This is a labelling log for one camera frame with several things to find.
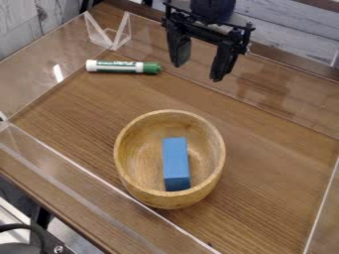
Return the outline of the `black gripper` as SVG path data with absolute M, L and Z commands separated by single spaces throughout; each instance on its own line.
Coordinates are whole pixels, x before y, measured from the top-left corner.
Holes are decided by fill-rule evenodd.
M 164 19 L 172 21 L 167 22 L 172 65 L 180 67 L 191 57 L 191 37 L 174 23 L 178 22 L 199 40 L 211 44 L 223 41 L 218 46 L 210 74 L 214 82 L 222 81 L 234 69 L 239 54 L 246 55 L 250 51 L 255 24 L 235 13 L 235 1 L 164 1 L 163 4 Z

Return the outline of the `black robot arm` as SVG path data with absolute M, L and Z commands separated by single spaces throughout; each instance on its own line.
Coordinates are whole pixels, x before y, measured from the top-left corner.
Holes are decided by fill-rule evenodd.
M 191 58 L 192 39 L 218 47 L 210 79 L 222 81 L 234 70 L 239 55 L 251 46 L 252 22 L 235 14 L 236 0 L 164 0 L 162 26 L 167 32 L 170 59 L 180 67 Z

